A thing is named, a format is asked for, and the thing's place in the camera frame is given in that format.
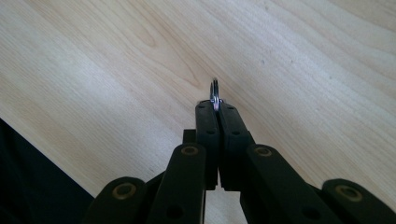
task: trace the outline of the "screw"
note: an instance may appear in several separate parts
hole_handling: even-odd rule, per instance
[[[263,157],[269,157],[272,155],[272,151],[266,147],[256,147],[256,148],[254,148],[254,151],[259,156],[263,156]]]
[[[136,186],[132,183],[123,183],[113,189],[113,197],[118,200],[124,200],[134,196]]]

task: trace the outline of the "metal ring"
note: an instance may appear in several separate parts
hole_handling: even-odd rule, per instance
[[[213,78],[213,82],[210,85],[210,102],[213,104],[213,109],[219,111],[219,83],[216,78]]]

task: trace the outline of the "wood grain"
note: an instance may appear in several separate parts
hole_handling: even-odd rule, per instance
[[[395,1],[0,1],[0,117],[95,196],[165,169],[212,77],[310,184],[396,210]],[[244,223],[207,193],[205,223]]]

